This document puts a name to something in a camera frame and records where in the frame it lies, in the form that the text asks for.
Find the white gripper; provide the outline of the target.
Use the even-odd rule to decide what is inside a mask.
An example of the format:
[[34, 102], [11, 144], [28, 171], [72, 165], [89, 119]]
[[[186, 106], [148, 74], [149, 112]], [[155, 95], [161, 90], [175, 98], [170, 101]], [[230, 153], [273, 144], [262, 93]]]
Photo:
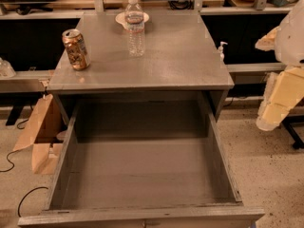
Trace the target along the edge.
[[[257, 40], [255, 48], [263, 51], [275, 49], [278, 27]], [[287, 67], [284, 71], [271, 73], [260, 104], [256, 126], [263, 131], [272, 131], [288, 116], [304, 98], [304, 69]]]

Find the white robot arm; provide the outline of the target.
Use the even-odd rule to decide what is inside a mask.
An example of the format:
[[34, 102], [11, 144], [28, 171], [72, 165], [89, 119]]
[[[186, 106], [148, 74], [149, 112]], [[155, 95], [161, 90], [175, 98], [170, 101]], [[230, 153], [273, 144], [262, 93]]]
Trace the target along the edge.
[[260, 50], [273, 50], [286, 67], [271, 73], [260, 104], [256, 126], [272, 131], [304, 98], [304, 0], [299, 0], [280, 24], [256, 42]]

